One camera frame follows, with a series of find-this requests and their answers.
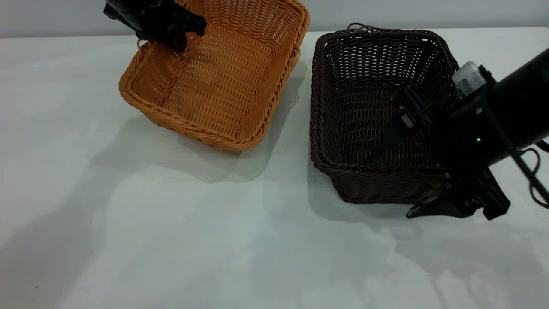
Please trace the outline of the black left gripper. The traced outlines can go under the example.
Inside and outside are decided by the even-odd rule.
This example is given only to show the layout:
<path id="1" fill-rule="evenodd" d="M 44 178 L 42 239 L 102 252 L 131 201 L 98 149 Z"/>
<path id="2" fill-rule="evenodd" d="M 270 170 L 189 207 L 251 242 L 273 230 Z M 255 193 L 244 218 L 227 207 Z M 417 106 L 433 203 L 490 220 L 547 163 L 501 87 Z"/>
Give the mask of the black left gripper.
<path id="1" fill-rule="evenodd" d="M 204 36 L 207 21 L 190 14 L 174 0 L 106 0 L 104 14 L 126 25 L 139 37 L 172 37 L 175 51 L 184 52 L 186 33 Z"/>

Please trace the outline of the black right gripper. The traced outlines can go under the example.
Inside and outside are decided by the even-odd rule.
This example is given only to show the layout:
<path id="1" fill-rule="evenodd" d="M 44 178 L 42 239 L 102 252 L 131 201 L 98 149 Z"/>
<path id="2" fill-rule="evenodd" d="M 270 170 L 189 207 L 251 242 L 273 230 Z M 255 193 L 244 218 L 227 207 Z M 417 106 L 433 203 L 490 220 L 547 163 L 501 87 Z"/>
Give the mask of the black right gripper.
<path id="1" fill-rule="evenodd" d="M 414 205 L 406 217 L 467 218 L 477 209 L 482 209 L 488 220 L 505 215 L 510 201 L 489 166 L 505 158 L 507 152 L 482 98 L 466 99 L 443 111 L 410 86 L 403 92 L 403 102 L 410 113 L 392 117 L 374 150 L 374 161 L 421 131 L 449 183 L 441 194 Z"/>

